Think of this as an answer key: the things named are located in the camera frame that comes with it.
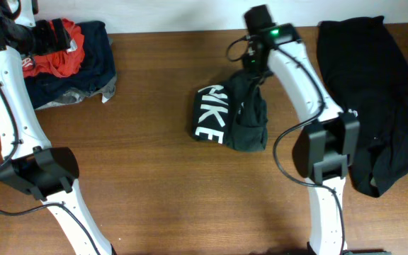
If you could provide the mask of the dark green t-shirt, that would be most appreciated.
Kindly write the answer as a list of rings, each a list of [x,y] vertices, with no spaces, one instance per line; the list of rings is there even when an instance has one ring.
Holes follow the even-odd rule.
[[[240,70],[199,89],[193,102],[191,135],[239,152],[260,152],[268,141],[267,104],[261,95],[264,76]]]

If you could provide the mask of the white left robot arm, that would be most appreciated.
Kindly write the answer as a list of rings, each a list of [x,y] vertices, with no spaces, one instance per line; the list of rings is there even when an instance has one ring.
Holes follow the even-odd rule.
[[[23,77],[24,57],[75,47],[60,19],[36,21],[36,1],[0,1],[0,182],[48,209],[76,254],[115,255],[89,212],[68,147],[53,147],[38,122]]]

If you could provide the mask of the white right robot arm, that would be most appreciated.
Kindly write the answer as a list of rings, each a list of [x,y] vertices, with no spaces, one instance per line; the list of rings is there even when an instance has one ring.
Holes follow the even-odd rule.
[[[286,135],[299,131],[292,150],[299,176],[289,174],[277,155],[273,158],[286,178],[307,188],[312,223],[307,251],[309,254],[345,254],[342,200],[360,123],[329,95],[292,24],[274,23],[265,5],[250,8],[244,20],[249,40],[244,68],[273,74],[287,93],[299,120],[297,125],[279,135],[273,145],[277,149]]]

